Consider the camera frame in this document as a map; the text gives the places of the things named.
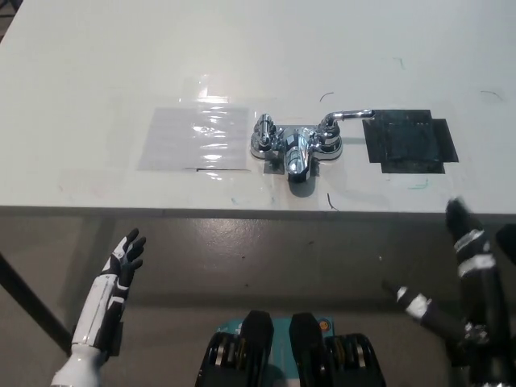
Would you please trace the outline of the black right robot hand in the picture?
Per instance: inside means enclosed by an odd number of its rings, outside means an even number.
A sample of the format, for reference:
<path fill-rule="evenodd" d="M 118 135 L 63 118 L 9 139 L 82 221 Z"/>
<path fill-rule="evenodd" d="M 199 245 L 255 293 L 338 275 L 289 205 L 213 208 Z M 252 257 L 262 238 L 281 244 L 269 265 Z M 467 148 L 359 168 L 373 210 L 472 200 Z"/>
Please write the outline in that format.
<path fill-rule="evenodd" d="M 448 202 L 445 224 L 456 254 L 463 317 L 452 317 L 434 300 L 406 285 L 383 281 L 382 288 L 414 321 L 441 339 L 507 352 L 510 318 L 490 239 L 479 218 L 459 198 Z"/>

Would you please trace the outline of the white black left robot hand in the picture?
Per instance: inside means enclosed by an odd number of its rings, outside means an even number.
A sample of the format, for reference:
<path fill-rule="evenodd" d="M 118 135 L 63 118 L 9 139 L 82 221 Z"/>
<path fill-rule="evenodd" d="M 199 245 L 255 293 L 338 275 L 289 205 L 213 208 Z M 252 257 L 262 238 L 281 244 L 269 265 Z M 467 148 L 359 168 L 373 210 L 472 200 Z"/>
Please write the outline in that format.
<path fill-rule="evenodd" d="M 113 351 L 135 271 L 142 264 L 145 237 L 133 229 L 108 256 L 94 278 L 73 333 L 73 345 L 87 345 L 101 352 Z"/>

